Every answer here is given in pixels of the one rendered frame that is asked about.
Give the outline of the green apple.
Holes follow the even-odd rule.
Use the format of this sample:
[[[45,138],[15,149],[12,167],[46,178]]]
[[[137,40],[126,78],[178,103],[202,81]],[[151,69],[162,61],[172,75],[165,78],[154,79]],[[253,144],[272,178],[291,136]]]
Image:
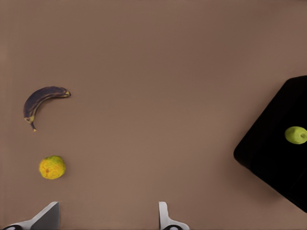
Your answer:
[[[307,142],[307,130],[300,126],[292,126],[286,129],[284,136],[292,144],[304,144]]]

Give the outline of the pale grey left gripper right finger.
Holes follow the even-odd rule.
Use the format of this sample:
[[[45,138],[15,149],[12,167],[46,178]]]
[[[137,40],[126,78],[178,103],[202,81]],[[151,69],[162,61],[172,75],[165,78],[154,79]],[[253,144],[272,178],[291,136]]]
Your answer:
[[[159,201],[159,228],[160,230],[189,230],[189,226],[183,222],[169,217],[167,203]]]

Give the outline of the overripe dark purple banana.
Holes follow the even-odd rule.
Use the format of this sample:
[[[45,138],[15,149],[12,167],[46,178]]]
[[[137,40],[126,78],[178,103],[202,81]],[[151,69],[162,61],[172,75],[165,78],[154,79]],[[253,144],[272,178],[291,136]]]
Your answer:
[[[71,93],[60,86],[47,86],[33,92],[24,103],[24,120],[30,124],[32,130],[36,132],[34,119],[39,106],[46,100],[53,98],[67,98]]]

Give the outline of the black storage box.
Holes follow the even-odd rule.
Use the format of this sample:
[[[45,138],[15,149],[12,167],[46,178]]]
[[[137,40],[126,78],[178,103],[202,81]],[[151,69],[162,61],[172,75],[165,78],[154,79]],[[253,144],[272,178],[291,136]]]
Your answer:
[[[234,150],[234,158],[307,213],[307,142],[290,143],[290,127],[307,130],[307,75],[288,79]]]

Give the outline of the yellow green orange fruit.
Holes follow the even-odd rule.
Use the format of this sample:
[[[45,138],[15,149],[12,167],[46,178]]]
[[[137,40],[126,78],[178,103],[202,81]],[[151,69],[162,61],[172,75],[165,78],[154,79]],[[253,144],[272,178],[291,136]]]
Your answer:
[[[45,179],[54,180],[60,178],[66,171],[66,165],[62,157],[52,155],[44,158],[39,164],[39,172]]]

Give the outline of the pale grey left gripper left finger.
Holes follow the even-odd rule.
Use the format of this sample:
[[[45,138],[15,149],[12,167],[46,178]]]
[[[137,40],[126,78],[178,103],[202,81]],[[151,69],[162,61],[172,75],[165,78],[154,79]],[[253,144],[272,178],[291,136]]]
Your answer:
[[[54,201],[30,220],[13,223],[2,230],[58,230],[60,226],[60,202]]]

